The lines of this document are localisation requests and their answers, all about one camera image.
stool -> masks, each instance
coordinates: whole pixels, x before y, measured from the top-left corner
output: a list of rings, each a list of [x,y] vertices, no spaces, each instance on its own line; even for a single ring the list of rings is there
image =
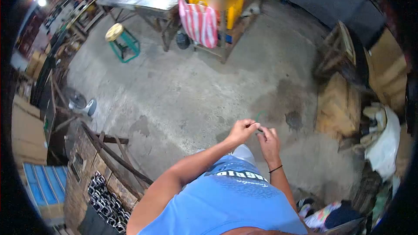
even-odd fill
[[[117,41],[118,38],[121,38],[126,44],[121,44]],[[140,53],[140,46],[139,41],[131,34],[127,29],[123,27],[122,24],[116,23],[114,24],[106,33],[104,37],[107,42],[109,42],[110,47],[112,48],[113,52],[115,52],[116,56],[122,63],[128,63],[131,59],[137,57]],[[133,51],[134,56],[129,58],[128,60],[124,60],[124,52],[129,48]]]

metal chain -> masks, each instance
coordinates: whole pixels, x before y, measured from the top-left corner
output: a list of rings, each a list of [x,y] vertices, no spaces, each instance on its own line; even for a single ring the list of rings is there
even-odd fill
[[[126,225],[130,213],[122,208],[122,202],[115,193],[110,193],[106,187],[106,180],[100,172],[91,176],[87,193],[90,196],[90,205],[96,210],[107,224],[114,227],[119,233],[126,233]]]

green rubber band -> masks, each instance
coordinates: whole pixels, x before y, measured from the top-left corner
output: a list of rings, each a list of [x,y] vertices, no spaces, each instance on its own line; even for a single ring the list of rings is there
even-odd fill
[[[259,118],[259,116],[262,114],[262,113],[264,113],[265,115],[267,115],[267,112],[266,111],[260,111],[258,114],[257,114],[257,116],[255,117],[255,122],[256,123],[258,123],[258,118]]]
[[[255,117],[255,122],[256,123],[258,123],[258,118],[259,118],[259,116],[261,115],[261,114],[265,114],[265,115],[267,115],[267,112],[266,111],[264,111],[264,110],[262,110],[262,111],[260,111],[258,114],[257,114],[257,116]]]

red and white striped bag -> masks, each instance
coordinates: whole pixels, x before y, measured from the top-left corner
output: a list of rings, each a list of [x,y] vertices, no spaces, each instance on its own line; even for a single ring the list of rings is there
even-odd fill
[[[216,46],[217,13],[213,8],[179,0],[179,14],[183,28],[191,39],[208,48]]]

yellow plastic box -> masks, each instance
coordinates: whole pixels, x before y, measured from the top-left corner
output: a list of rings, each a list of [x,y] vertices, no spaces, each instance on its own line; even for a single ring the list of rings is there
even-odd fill
[[[207,6],[205,0],[189,0],[190,4],[200,4],[204,3]],[[243,11],[243,4],[244,0],[237,0],[237,2],[227,11],[227,29],[232,29],[234,27],[234,23],[241,16],[241,12]]]

